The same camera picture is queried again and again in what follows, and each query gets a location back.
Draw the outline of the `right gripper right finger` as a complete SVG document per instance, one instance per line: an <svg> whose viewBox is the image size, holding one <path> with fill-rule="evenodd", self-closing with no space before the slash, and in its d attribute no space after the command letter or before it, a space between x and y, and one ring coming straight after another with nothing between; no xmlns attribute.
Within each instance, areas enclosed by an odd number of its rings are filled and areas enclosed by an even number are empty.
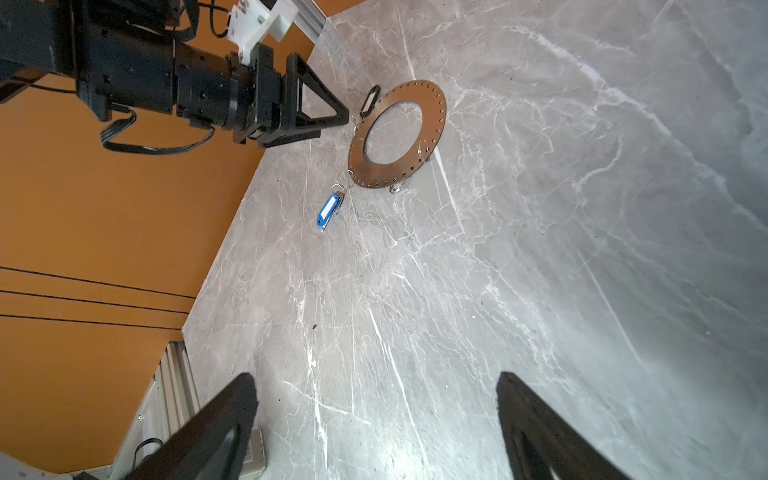
<svg viewBox="0 0 768 480"><path fill-rule="evenodd" d="M625 479L521 378L503 372L498 417L515 479Z"/></svg>

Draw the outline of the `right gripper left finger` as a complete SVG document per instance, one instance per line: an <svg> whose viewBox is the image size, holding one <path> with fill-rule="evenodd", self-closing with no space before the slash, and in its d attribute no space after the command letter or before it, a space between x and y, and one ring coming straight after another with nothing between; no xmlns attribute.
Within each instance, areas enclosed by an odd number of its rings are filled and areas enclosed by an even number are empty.
<svg viewBox="0 0 768 480"><path fill-rule="evenodd" d="M257 408L254 378L241 373L127 477L239 478Z"/></svg>

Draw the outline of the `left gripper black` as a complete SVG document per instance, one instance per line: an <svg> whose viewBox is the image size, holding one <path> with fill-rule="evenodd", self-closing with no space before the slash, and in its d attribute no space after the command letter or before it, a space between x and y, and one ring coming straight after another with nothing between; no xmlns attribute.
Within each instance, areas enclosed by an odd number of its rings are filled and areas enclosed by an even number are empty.
<svg viewBox="0 0 768 480"><path fill-rule="evenodd" d="M286 126L281 126L284 81L274 69L274 51L259 43L250 66L239 64L232 70L236 93L231 112L233 141L255 141L268 149L319 138L328 128L349 122L348 108L326 87L307 62L297 53L286 59ZM334 110L332 116L310 117L302 110L303 89L307 87Z"/></svg>

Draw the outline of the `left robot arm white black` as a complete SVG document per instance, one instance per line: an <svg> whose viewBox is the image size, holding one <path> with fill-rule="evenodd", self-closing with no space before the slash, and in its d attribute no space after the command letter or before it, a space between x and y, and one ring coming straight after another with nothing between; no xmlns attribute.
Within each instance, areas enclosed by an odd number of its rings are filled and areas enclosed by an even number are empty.
<svg viewBox="0 0 768 480"><path fill-rule="evenodd" d="M104 125L110 151L161 156L164 149L118 136L139 110L174 114L238 144L270 148L314 139L343 126L348 108L298 54L274 66L266 36L285 37L296 15L290 1L241 1L217 56L194 48L198 1L5 1L1 5L1 97L10 100L46 75L70 78L75 95Z"/></svg>

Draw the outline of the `blue key tag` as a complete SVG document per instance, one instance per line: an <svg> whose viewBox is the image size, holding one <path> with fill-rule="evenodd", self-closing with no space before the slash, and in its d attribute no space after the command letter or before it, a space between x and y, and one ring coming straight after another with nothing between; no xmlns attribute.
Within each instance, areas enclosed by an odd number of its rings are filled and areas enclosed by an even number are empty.
<svg viewBox="0 0 768 480"><path fill-rule="evenodd" d="M316 224L320 229L326 229L333 216L337 213L343 204L344 198L345 194L340 190L334 191L328 197L317 215Z"/></svg>

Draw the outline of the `perforated metal ring disc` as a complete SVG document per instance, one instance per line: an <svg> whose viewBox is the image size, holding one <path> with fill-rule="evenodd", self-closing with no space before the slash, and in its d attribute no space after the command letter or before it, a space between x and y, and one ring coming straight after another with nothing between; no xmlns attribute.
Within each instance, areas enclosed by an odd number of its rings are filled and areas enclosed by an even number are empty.
<svg viewBox="0 0 768 480"><path fill-rule="evenodd" d="M362 188L389 188L416 173L434 154L446 124L447 102L442 89L428 80L411 80L379 95L371 89L374 100L361 111L348 153L348 171L353 182ZM402 102L416 104L422 123L415 141L396 161L380 164L368 159L365 145L375 122L388 109Z"/></svg>

